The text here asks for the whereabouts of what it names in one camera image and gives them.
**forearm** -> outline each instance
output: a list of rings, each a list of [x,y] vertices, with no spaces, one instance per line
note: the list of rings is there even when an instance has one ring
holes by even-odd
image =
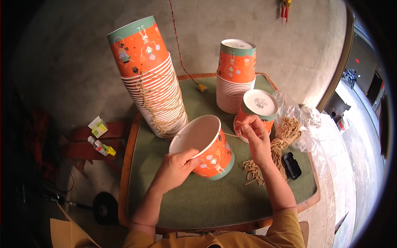
[[[281,176],[273,161],[260,165],[263,180],[269,195],[270,204],[273,212],[291,208],[297,211],[295,197],[291,188]]]
[[[155,226],[160,215],[160,205],[163,194],[149,187],[134,215],[131,218],[130,230],[143,231],[153,238],[156,235]]]

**black cable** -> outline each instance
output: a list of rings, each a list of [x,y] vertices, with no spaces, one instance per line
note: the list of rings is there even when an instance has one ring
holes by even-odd
[[[67,190],[67,191],[58,189],[58,187],[56,186],[56,175],[54,175],[54,185],[52,185],[51,183],[49,183],[49,182],[47,182],[47,181],[45,181],[45,180],[44,180],[44,182],[46,182],[47,185],[48,185],[50,188],[52,188],[52,189],[54,189],[54,190],[56,190],[56,191],[59,191],[59,192],[61,192],[62,194],[66,194],[66,193],[70,192],[70,191],[73,189],[73,186],[74,186],[74,178],[73,178],[73,175],[72,175],[72,173],[71,173],[70,171],[69,171],[69,174],[70,174],[70,176],[72,177],[73,184],[72,184],[72,187],[71,187],[69,190]]]
[[[67,193],[67,192],[70,192],[73,189],[73,186],[74,186],[74,178],[73,178],[72,173],[70,171],[69,171],[69,174],[72,177],[73,184],[72,184],[72,187],[68,191],[62,191],[64,194]]]

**yellow shirt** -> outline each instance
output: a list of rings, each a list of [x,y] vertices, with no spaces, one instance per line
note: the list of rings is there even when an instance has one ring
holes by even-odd
[[[234,231],[200,233],[168,233],[157,242],[146,233],[132,231],[127,235],[124,248],[189,247],[279,247],[304,248],[298,216],[293,210],[284,210],[273,215],[273,224],[266,236],[250,235]]]

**red cord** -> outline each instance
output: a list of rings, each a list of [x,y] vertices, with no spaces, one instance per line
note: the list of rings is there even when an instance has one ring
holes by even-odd
[[[189,75],[189,77],[193,80],[193,82],[194,82],[196,85],[198,85],[198,83],[196,83],[196,81],[192,78],[192,76],[186,71],[185,67],[183,66],[183,63],[182,63],[182,56],[181,56],[181,49],[179,48],[178,35],[176,34],[175,17],[174,17],[174,15],[173,15],[173,8],[172,8],[171,0],[170,0],[170,6],[171,6],[171,13],[172,13],[172,21],[173,21],[173,23],[174,23],[176,44],[178,44],[179,60],[180,60],[180,62],[181,62],[181,66],[182,66],[183,70],[186,72],[186,74]]]

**plastic bottle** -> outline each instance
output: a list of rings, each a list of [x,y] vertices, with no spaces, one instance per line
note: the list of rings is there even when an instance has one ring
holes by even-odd
[[[109,153],[106,151],[104,145],[102,142],[100,142],[99,140],[94,139],[92,136],[88,137],[88,142],[90,142],[94,149],[96,151],[98,151],[99,153],[101,153],[104,156],[109,155]]]
[[[110,155],[112,155],[112,156],[116,155],[116,151],[113,149],[113,147],[107,146],[107,145],[105,145],[105,144],[103,144],[103,147],[106,149],[106,151],[107,151]]]

